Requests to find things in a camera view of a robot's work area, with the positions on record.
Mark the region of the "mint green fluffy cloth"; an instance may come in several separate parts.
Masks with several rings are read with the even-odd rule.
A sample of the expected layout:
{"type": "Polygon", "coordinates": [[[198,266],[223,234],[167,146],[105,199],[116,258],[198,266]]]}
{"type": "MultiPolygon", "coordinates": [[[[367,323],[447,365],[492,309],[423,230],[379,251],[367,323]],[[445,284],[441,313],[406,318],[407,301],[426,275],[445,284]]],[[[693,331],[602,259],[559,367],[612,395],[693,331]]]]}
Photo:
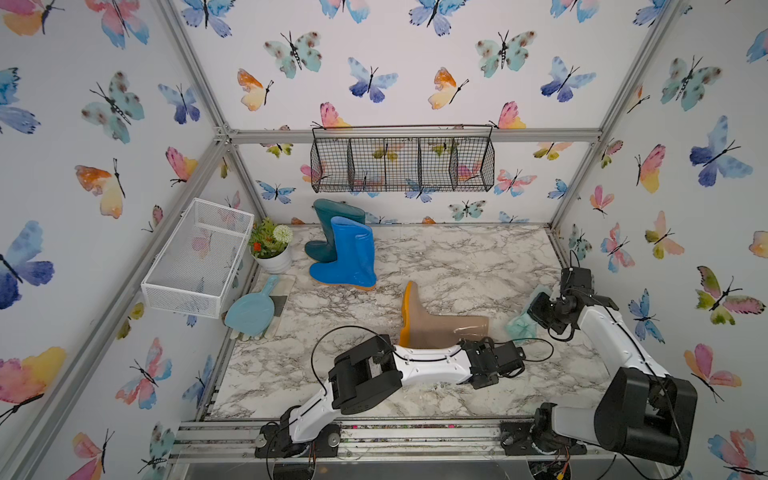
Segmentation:
{"type": "Polygon", "coordinates": [[[505,330],[514,342],[525,341],[526,339],[536,339],[538,333],[538,323],[528,313],[530,307],[533,306],[534,301],[540,294],[544,294],[546,300],[552,295],[552,290],[545,286],[537,286],[531,295],[528,297],[520,314],[514,319],[510,320],[505,326],[505,330]]]}

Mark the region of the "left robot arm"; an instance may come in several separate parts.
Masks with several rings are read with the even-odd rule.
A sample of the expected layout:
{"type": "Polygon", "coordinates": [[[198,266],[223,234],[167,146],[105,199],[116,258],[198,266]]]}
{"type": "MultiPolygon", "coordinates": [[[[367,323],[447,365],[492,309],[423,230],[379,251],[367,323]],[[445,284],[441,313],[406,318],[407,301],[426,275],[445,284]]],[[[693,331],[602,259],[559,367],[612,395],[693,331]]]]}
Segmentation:
{"type": "Polygon", "coordinates": [[[319,390],[281,416],[279,442],[284,449],[310,444],[338,418],[371,410],[406,386],[447,383],[487,388],[523,373],[525,360],[521,347],[490,339],[412,349],[376,335],[337,356],[319,390]]]}

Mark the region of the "aluminium front rail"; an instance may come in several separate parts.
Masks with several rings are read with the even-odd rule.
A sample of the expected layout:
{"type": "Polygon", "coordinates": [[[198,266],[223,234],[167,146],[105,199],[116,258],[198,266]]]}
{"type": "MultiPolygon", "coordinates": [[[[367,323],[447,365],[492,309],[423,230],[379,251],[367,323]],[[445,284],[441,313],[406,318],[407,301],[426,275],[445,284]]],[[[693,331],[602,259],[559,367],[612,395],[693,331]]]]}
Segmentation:
{"type": "MultiPolygon", "coordinates": [[[[578,441],[550,453],[533,445],[533,419],[347,419],[337,420],[314,441],[317,457],[329,461],[395,460],[586,460],[620,454],[578,441]]],[[[170,460],[179,464],[289,461],[279,442],[287,435],[273,422],[188,422],[179,427],[170,460]]]]}

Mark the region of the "blue rubber boot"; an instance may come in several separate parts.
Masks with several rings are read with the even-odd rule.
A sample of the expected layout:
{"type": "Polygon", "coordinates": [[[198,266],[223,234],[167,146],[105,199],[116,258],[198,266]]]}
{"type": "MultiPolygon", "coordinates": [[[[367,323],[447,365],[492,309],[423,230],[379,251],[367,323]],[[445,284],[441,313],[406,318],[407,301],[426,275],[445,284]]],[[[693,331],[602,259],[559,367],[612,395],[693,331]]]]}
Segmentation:
{"type": "Polygon", "coordinates": [[[315,263],[309,268],[311,278],[325,285],[345,285],[372,290],[377,283],[375,246],[372,229],[342,217],[332,219],[337,260],[315,263]]]}

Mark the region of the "beige rubber boot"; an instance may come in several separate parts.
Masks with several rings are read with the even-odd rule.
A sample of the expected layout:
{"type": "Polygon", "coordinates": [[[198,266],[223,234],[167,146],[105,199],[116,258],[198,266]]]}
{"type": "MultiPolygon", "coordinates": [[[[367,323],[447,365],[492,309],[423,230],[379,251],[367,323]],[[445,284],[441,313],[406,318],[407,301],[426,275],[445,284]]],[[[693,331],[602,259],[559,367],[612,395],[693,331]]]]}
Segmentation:
{"type": "Polygon", "coordinates": [[[479,341],[489,332],[489,318],[479,315],[435,315],[421,302],[418,284],[409,281],[402,300],[399,345],[412,349],[443,349],[461,340],[479,341]]]}

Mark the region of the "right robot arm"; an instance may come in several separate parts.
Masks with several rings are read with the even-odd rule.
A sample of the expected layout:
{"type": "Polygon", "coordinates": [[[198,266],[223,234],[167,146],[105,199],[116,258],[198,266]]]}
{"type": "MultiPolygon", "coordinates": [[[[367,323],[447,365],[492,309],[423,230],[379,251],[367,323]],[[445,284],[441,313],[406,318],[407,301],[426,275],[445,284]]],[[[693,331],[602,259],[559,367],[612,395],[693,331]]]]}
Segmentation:
{"type": "Polygon", "coordinates": [[[527,313],[557,334],[583,332],[612,377],[594,408],[544,403],[536,410],[531,439],[540,450],[583,442],[625,456],[684,466],[697,391],[689,381],[672,376],[634,339],[617,305],[595,294],[588,269],[564,268],[558,295],[537,294],[527,313]]]}

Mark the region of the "teal green rubber boot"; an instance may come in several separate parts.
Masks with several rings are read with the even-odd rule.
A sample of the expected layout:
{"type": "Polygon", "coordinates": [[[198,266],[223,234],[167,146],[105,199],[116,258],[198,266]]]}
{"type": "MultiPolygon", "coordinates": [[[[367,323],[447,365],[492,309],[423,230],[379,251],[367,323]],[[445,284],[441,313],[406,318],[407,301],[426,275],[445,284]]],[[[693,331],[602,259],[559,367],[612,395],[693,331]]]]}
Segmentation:
{"type": "Polygon", "coordinates": [[[335,233],[332,219],[342,217],[358,223],[364,223],[365,211],[345,202],[328,199],[318,199],[313,203],[317,214],[324,240],[309,241],[305,245],[305,253],[316,262],[330,263],[337,260],[335,233]]]}

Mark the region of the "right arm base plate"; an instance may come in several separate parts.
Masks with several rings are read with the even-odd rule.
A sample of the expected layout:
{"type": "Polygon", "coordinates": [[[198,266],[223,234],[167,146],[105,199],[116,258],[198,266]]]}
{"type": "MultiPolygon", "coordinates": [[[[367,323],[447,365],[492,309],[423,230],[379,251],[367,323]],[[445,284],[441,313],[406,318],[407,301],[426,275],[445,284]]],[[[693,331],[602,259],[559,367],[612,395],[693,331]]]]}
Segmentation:
{"type": "Polygon", "coordinates": [[[588,452],[583,443],[560,436],[535,422],[502,422],[499,428],[500,445],[506,456],[586,455],[588,452]]]}

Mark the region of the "white mesh wall basket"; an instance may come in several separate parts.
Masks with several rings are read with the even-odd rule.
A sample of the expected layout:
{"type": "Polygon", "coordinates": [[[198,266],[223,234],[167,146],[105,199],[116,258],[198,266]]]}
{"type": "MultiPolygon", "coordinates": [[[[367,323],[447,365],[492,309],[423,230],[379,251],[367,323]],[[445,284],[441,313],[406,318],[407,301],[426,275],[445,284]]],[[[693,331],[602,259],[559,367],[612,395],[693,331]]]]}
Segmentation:
{"type": "Polygon", "coordinates": [[[253,225],[249,212],[193,199],[141,282],[145,305],[218,318],[253,225]]]}

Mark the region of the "potted plant white pot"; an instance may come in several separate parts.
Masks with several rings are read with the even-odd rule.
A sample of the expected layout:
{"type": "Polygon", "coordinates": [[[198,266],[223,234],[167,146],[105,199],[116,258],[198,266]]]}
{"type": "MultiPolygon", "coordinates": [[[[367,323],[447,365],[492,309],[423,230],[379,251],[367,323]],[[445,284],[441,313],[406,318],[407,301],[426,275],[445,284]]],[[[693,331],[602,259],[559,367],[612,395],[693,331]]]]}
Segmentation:
{"type": "Polygon", "coordinates": [[[292,263],[290,244],[293,231],[269,217],[255,224],[249,238],[249,251],[259,266],[268,273],[282,274],[292,263]]]}

